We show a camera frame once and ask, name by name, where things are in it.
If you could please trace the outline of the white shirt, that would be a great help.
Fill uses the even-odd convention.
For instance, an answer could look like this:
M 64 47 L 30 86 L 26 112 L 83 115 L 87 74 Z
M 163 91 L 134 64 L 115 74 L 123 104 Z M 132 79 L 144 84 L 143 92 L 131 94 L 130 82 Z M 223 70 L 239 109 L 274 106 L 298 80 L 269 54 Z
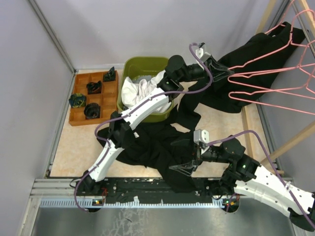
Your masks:
M 125 107 L 131 108 L 148 96 L 162 80 L 165 70 L 157 75 L 142 75 L 132 80 L 126 77 L 121 91 L 122 103 Z

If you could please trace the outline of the pink hanger of grey shirt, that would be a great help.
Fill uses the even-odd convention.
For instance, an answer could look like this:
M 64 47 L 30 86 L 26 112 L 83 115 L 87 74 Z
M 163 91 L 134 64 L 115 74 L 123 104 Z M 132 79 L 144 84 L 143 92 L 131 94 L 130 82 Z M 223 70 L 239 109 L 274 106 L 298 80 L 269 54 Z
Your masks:
M 315 115 L 315 76 L 309 72 L 231 76 L 228 83 L 237 102 Z

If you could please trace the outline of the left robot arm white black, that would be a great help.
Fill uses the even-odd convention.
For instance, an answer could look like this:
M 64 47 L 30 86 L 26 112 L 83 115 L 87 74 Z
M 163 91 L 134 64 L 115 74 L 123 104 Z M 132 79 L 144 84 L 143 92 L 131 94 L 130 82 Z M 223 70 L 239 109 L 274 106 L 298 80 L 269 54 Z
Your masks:
M 165 67 L 163 78 L 153 91 L 131 108 L 111 114 L 108 120 L 109 135 L 104 139 L 104 148 L 95 163 L 84 172 L 76 188 L 84 193 L 99 194 L 102 191 L 101 181 L 105 179 L 109 167 L 123 150 L 135 142 L 136 127 L 156 109 L 183 93 L 182 82 L 208 78 L 212 83 L 225 79 L 233 73 L 211 55 L 208 55 L 205 61 L 197 59 L 197 63 L 192 65 L 186 65 L 180 55 L 172 56 Z

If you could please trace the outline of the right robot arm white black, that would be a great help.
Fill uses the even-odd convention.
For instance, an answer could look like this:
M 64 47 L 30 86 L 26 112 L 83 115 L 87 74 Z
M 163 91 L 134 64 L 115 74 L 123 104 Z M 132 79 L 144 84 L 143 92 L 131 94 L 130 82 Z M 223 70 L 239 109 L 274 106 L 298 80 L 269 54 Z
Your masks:
M 270 172 L 245 154 L 245 147 L 234 137 L 219 146 L 208 146 L 207 137 L 194 137 L 194 158 L 170 169 L 191 176 L 202 162 L 225 163 L 219 180 L 221 194 L 245 195 L 288 217 L 292 224 L 309 232 L 315 230 L 315 195 L 294 186 Z

